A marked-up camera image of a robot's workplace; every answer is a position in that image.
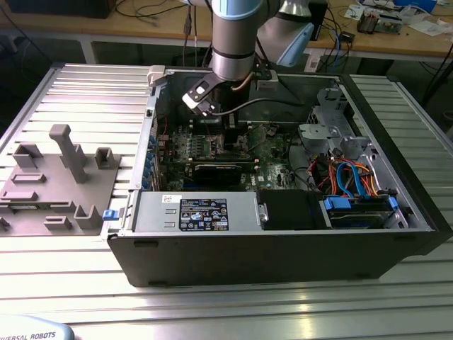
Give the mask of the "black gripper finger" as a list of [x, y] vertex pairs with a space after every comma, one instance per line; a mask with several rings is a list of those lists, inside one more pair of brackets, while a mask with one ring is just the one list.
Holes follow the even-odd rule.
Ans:
[[224, 131], [224, 148], [234, 148], [234, 145], [238, 142], [241, 130], [239, 128], [227, 128]]

